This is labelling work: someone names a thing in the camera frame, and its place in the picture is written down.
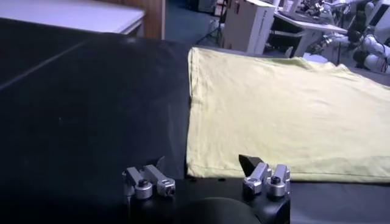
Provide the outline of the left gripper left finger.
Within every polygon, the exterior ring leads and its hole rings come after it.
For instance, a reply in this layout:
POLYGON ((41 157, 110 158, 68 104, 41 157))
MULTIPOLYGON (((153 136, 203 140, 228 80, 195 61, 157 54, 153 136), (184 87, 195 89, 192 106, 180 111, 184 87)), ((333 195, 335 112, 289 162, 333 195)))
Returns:
POLYGON ((125 199, 135 197, 137 200, 147 200, 154 194, 164 198, 173 197, 176 193, 176 182, 163 173, 164 169, 164 156, 142 169, 127 167, 121 174, 125 199))

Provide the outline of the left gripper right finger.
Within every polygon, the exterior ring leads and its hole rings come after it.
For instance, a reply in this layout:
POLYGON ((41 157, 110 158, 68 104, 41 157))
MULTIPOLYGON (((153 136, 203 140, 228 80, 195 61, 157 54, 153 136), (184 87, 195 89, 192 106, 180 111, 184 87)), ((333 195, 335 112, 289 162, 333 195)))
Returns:
POLYGON ((238 160, 245 174, 243 191, 248 196, 265 192, 271 198, 280 198, 290 194, 291 171, 284 164, 278 164, 272 170, 268 163, 259 157, 238 155, 238 160))

